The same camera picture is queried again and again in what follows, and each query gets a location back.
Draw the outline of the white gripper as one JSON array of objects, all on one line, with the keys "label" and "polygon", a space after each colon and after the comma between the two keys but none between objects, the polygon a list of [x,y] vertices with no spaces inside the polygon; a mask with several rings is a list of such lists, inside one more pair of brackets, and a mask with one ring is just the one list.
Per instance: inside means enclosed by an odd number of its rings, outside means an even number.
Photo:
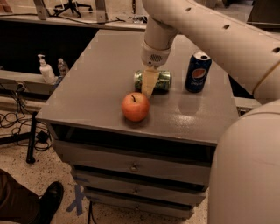
[{"label": "white gripper", "polygon": [[144,41],[141,48],[141,60],[147,68],[142,74],[142,93],[150,98],[154,87],[158,81],[159,71],[154,67],[161,67],[166,63],[170,55],[171,49],[156,50],[148,46]]}]

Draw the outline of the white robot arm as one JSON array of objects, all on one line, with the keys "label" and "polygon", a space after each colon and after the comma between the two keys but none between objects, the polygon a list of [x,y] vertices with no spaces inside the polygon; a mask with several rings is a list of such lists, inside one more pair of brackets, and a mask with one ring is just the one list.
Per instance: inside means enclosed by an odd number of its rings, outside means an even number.
[{"label": "white robot arm", "polygon": [[280,224],[279,39],[195,0],[142,1],[144,53],[167,54],[183,34],[226,72],[234,98],[259,103],[217,144],[208,224]]}]

